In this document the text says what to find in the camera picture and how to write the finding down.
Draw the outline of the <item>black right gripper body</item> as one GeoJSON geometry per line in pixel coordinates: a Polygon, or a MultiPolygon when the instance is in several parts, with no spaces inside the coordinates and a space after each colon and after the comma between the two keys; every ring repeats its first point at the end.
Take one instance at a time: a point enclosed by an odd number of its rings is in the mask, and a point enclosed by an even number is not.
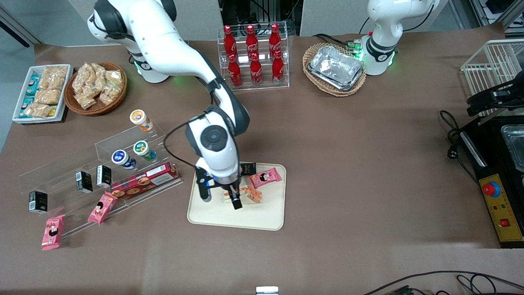
{"type": "Polygon", "coordinates": [[[212,179],[215,182],[215,187],[221,187],[227,191],[238,192],[241,183],[241,174],[233,174],[229,176],[216,176],[212,175],[212,179]]]}

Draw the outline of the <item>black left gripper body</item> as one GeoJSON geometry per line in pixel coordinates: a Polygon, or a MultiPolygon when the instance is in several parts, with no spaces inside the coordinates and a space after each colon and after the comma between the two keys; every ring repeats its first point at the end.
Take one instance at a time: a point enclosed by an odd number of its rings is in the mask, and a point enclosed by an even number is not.
{"type": "Polygon", "coordinates": [[[511,80],[490,90],[490,105],[494,108],[507,108],[509,110],[523,108],[523,96],[523,81],[511,80]]]}

